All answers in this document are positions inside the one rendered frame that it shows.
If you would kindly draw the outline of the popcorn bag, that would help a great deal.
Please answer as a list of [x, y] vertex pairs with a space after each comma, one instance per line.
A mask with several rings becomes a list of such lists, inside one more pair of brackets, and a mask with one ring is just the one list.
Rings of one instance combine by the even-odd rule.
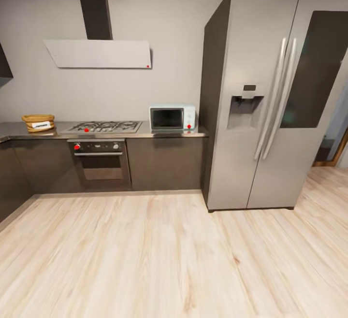
[[27, 125], [28, 132], [41, 132], [56, 128], [53, 115], [26, 115], [22, 122]]

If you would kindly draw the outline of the microwave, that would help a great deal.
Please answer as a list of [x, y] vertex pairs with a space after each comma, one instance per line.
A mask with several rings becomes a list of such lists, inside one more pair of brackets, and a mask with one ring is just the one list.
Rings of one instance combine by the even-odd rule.
[[[194, 129], [195, 106], [191, 103], [152, 103], [150, 109], [179, 109], [179, 110], [152, 110], [151, 119], [153, 126], [157, 127], [181, 127]], [[183, 109], [183, 115], [182, 115]], [[189, 127], [190, 125], [190, 127]]]

